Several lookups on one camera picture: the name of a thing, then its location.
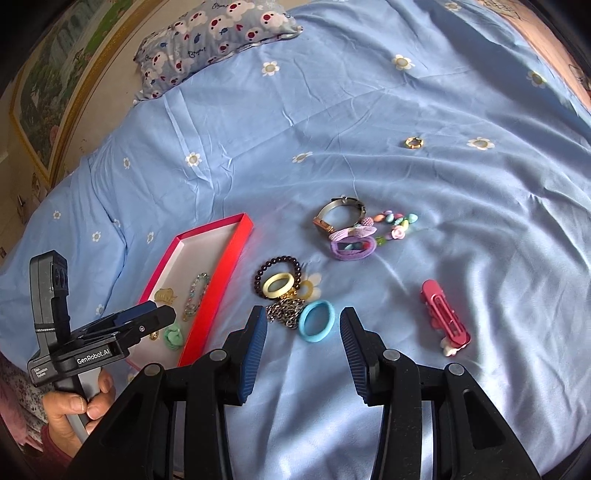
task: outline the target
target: red gift box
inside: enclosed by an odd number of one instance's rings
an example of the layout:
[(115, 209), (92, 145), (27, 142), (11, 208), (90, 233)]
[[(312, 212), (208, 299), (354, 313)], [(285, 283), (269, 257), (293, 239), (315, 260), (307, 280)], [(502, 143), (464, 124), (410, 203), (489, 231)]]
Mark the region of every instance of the red gift box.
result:
[[(181, 233), (173, 239), (139, 303), (154, 301), (154, 294), (161, 288), (172, 288), (175, 295), (172, 307), (177, 313), (176, 322), (181, 327), (185, 346), (177, 351), (166, 347), (162, 330), (157, 340), (144, 337), (129, 349), (127, 360), (131, 365), (138, 370), (150, 362), (160, 363), (164, 368), (184, 367), (203, 354), (220, 302), (251, 231), (252, 221), (246, 213), (240, 213)], [(195, 277), (203, 272), (210, 275), (209, 286), (195, 318), (184, 322), (189, 288)], [(199, 301), (202, 288), (201, 284), (196, 286), (194, 304)]]

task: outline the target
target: printed pillowcase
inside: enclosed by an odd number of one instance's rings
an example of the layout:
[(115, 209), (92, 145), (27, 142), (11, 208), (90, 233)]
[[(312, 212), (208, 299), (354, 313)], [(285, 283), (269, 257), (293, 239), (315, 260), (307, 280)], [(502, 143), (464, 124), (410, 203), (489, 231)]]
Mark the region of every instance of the printed pillowcase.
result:
[(158, 98), (212, 63), (250, 47), (296, 37), (301, 31), (274, 0), (229, 4), (206, 0), (142, 41), (134, 57), (144, 82), (137, 99)]

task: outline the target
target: sleeve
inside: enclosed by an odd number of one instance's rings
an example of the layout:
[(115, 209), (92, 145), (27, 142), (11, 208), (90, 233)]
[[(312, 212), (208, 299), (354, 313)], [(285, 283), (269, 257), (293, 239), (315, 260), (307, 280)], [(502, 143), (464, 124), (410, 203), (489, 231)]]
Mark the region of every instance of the sleeve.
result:
[(40, 478), (44, 480), (60, 480), (72, 461), (71, 457), (62, 452), (49, 436), (47, 425), (41, 429), (43, 454), (41, 456), (27, 456), (27, 462)]

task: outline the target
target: purple hair tie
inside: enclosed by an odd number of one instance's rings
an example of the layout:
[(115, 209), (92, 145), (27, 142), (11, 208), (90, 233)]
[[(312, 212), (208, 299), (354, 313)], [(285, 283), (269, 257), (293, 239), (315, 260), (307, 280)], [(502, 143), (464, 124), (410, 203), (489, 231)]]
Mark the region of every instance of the purple hair tie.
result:
[[(363, 249), (356, 248), (351, 250), (341, 250), (339, 249), (339, 244), (362, 244)], [(372, 236), (365, 236), (363, 238), (359, 238), (358, 236), (348, 236), (341, 240), (331, 242), (330, 251), (337, 260), (361, 260), (374, 253), (376, 246), (377, 243)]]

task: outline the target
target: pink flower bead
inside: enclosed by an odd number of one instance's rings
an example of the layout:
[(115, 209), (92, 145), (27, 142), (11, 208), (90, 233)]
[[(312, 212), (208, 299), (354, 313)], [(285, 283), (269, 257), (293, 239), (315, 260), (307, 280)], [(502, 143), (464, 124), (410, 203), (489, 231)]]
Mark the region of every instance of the pink flower bead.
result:
[(395, 226), (392, 228), (392, 238), (396, 240), (402, 240), (406, 234), (400, 225)]

